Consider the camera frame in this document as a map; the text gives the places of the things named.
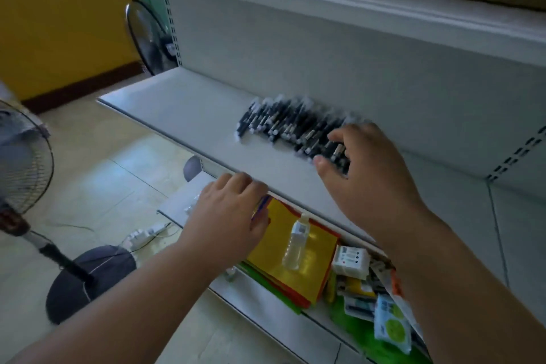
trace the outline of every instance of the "plastic bottle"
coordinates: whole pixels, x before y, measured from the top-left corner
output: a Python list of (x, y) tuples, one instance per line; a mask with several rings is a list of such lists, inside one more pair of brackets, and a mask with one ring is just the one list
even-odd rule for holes
[(282, 264), (286, 269), (297, 271), (300, 268), (310, 228), (309, 215), (302, 213), (292, 226), (288, 247), (282, 258)]

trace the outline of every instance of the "yellow folder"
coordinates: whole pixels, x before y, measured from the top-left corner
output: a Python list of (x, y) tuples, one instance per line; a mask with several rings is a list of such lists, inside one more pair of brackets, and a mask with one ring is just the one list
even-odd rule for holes
[(311, 224), (300, 268), (290, 271), (282, 265), (282, 258), (288, 246), (292, 226), (299, 216), (276, 199), (271, 200), (268, 209), (271, 223), (262, 241), (247, 260), (314, 304), (329, 271), (338, 237)]

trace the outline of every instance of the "left hand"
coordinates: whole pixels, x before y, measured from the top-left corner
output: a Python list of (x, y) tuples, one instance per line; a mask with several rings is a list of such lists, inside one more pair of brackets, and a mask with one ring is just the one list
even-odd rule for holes
[(218, 275), (246, 259), (268, 226), (268, 211), (252, 214), (268, 187), (246, 173), (222, 174), (201, 192), (177, 244)]

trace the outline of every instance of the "hand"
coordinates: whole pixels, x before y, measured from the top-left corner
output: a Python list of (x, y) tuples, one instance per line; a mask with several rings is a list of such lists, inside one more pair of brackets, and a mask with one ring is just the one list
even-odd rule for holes
[(401, 227), (409, 214), (427, 210), (404, 159), (375, 124), (346, 125), (328, 134), (344, 143), (351, 165), (347, 178), (322, 156), (319, 176), (353, 223), (380, 239)]
[(268, 226), (268, 211), (252, 214), (268, 187), (246, 173), (222, 174), (201, 192), (179, 243), (217, 276), (249, 255)]

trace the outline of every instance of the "tile floor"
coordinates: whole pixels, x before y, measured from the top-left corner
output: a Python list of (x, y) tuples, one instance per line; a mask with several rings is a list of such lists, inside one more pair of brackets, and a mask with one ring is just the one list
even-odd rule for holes
[[(156, 208), (184, 185), (182, 168), (191, 156), (97, 104), (96, 96), (41, 116), (51, 131), (55, 175), (26, 217), (70, 257), (100, 244), (118, 244), (131, 231), (162, 222)], [(157, 239), (138, 253), (138, 261), (145, 261), (176, 237)], [(26, 241), (0, 235), (1, 363), (52, 330), (44, 305), (57, 274), (58, 268)], [(229, 362), (297, 360), (207, 291), (158, 363)]]

